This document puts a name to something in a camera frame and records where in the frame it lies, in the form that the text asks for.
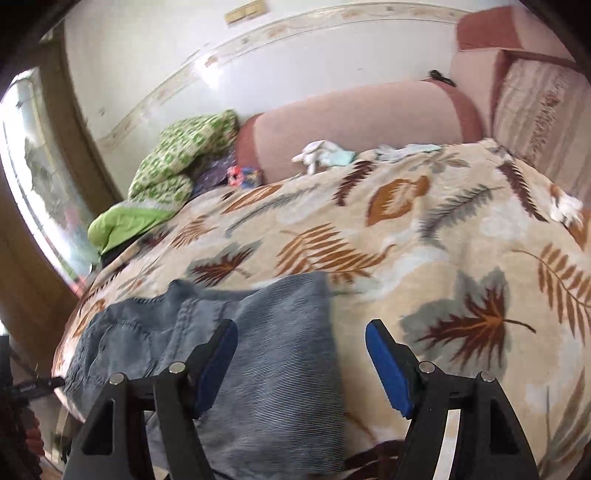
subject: sofa cushion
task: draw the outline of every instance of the sofa cushion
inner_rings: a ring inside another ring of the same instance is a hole
[[[492,120],[511,58],[500,48],[459,51],[453,57],[450,78],[476,107],[485,137],[492,135]]]
[[[591,86],[572,69],[535,60],[509,68],[493,136],[512,155],[591,206]]]

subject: leaf pattern blanket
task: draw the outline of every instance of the leaf pattern blanket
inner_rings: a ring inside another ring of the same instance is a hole
[[[315,176],[217,189],[101,273],[70,319],[54,372],[66,373],[97,312],[159,295],[176,278],[245,289],[322,270],[345,392],[341,478],[386,478],[408,428],[365,349],[374,318],[446,372],[499,378],[541,477],[566,478],[591,437],[591,247],[587,213],[570,229],[550,220],[553,190],[491,140],[396,164],[368,151]],[[457,421],[443,445],[449,462]]]

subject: light blue cloth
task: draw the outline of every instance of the light blue cloth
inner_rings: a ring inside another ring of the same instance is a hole
[[[327,156],[327,160],[331,167],[346,167],[349,165],[355,156],[355,152],[350,150],[337,150],[330,152]]]
[[[401,161],[403,158],[415,153],[428,153],[436,152],[441,150],[441,145],[434,144],[416,144],[409,143],[404,148],[394,148],[390,145],[380,145],[377,153],[379,161],[389,161],[390,163],[396,163]]]
[[[154,299],[110,305],[80,337],[64,393],[86,417],[113,373],[156,375],[186,360],[225,318],[238,326],[238,347],[213,407],[196,422],[212,468],[241,480],[341,471],[345,415],[325,273],[257,291],[175,280]],[[152,462],[166,469],[155,414],[147,432]]]

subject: colorful toy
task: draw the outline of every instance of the colorful toy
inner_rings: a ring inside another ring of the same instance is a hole
[[[260,170],[250,167],[230,167],[228,169],[228,185],[230,187],[241,187],[253,189],[262,184]]]

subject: window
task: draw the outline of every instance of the window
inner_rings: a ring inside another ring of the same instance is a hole
[[[19,211],[52,266],[81,295],[99,261],[87,237],[93,216],[55,142],[38,69],[15,77],[0,121],[2,167]]]

